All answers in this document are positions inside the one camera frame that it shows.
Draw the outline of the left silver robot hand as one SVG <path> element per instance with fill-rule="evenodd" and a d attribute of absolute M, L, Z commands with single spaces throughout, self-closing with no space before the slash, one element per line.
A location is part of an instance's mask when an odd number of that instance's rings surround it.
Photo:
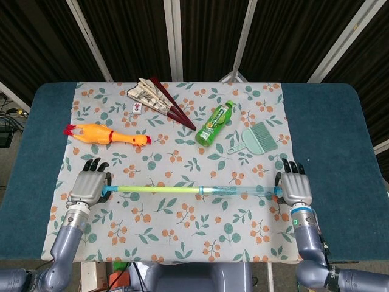
<path fill-rule="evenodd" d="M 107 162 L 100 162 L 101 158 L 88 159 L 78 174 L 71 190 L 71 201 L 73 204 L 82 202 L 89 207 L 105 203 L 112 192 L 105 190 L 111 186 L 112 175 L 106 171 L 109 167 Z"/>

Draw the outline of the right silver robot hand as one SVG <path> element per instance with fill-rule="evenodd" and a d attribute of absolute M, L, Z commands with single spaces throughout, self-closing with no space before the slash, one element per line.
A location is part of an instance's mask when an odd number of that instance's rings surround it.
<path fill-rule="evenodd" d="M 287 204 L 290 207 L 296 204 L 310 206 L 312 193 L 308 176 L 302 164 L 282 158 L 284 172 L 275 175 L 275 188 L 281 189 L 282 194 L 277 195 L 278 204 Z"/>

